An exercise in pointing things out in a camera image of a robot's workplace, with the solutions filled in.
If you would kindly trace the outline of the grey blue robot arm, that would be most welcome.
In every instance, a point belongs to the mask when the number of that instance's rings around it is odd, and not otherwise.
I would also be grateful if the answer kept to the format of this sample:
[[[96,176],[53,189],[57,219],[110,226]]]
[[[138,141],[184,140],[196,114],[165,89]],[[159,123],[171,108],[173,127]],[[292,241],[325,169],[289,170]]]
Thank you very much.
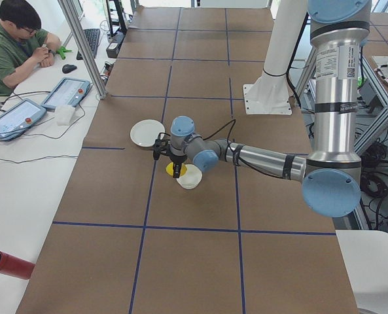
[[[243,87],[247,114],[289,114],[289,67],[301,28],[310,20],[315,52],[314,140],[307,156],[232,142],[204,139],[193,119],[176,117],[168,139],[157,139],[154,155],[165,155],[172,175],[190,160],[206,172],[219,161],[246,166],[302,185],[308,207],[326,217],[354,211],[361,197],[361,158],[355,152],[359,56],[370,32],[370,1],[282,1],[270,37],[262,74]]]

